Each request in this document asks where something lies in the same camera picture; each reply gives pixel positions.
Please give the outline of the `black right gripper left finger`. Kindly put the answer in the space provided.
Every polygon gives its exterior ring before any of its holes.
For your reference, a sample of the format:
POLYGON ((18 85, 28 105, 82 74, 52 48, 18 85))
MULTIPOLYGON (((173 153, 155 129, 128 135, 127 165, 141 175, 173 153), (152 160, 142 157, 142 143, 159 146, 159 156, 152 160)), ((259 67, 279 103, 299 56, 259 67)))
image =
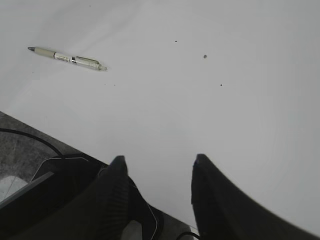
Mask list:
POLYGON ((66 206, 19 233, 16 240, 119 240, 128 223, 129 177, 117 156, 66 206))

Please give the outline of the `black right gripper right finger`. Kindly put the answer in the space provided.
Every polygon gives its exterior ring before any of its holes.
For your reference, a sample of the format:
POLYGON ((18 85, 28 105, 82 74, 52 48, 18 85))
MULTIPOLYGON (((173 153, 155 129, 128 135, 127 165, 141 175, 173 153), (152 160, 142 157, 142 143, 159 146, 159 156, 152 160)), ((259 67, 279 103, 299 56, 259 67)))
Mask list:
POLYGON ((203 240, 317 240, 250 198, 205 155, 192 169, 191 204, 203 240))

